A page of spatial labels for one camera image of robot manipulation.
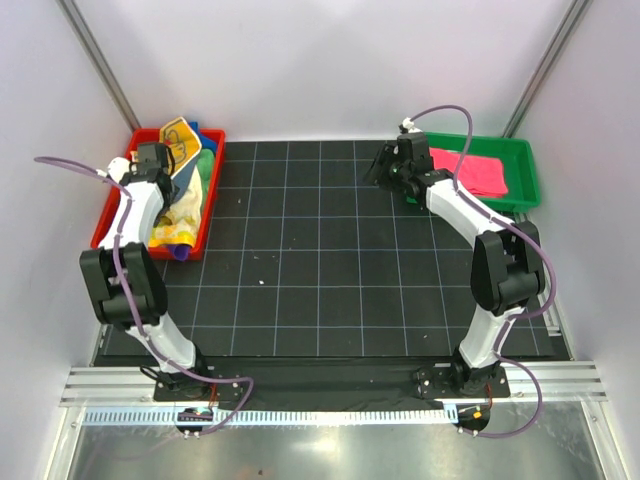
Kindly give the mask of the yellow and blue towel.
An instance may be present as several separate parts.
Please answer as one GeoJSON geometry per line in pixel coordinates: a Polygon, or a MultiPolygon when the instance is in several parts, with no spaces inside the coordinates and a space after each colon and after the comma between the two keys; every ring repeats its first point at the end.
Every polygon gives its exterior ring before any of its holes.
{"type": "Polygon", "coordinates": [[[160,142],[169,147],[173,156],[171,176],[180,173],[202,150],[202,143],[184,117],[177,117],[160,128],[160,142]]]}

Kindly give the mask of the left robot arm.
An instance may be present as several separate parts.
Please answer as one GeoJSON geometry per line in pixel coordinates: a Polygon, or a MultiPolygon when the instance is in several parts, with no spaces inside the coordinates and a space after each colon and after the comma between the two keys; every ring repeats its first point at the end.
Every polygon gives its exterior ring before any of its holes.
{"type": "Polygon", "coordinates": [[[154,399],[199,401],[212,377],[199,348],[171,318],[166,285],[148,251],[154,224],[177,192],[175,169],[161,143],[140,144],[133,161],[114,159],[104,179],[119,190],[116,213],[99,246],[84,251],[79,263],[97,320],[137,340],[157,362],[140,367],[155,382],[154,399]]]}

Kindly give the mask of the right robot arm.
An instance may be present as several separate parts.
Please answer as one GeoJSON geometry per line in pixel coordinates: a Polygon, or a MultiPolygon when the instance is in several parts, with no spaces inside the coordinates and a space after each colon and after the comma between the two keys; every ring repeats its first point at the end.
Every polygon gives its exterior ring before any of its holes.
{"type": "Polygon", "coordinates": [[[448,383],[457,396],[480,394],[498,374],[501,349],[516,318],[545,288],[537,227],[487,208],[453,173],[436,168],[422,132],[384,142],[364,180],[417,201],[471,246],[470,289],[476,307],[452,356],[448,383]]]}

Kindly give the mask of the pink towel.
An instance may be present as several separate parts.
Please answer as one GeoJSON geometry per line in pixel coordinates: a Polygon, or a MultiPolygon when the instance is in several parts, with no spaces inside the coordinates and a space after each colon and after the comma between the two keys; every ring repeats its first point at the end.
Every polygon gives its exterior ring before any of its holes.
{"type": "MultiPolygon", "coordinates": [[[[436,169],[454,173],[459,162],[459,152],[431,147],[430,153],[436,169]]],[[[504,166],[498,158],[466,155],[458,181],[476,196],[502,198],[509,193],[504,166]]]]}

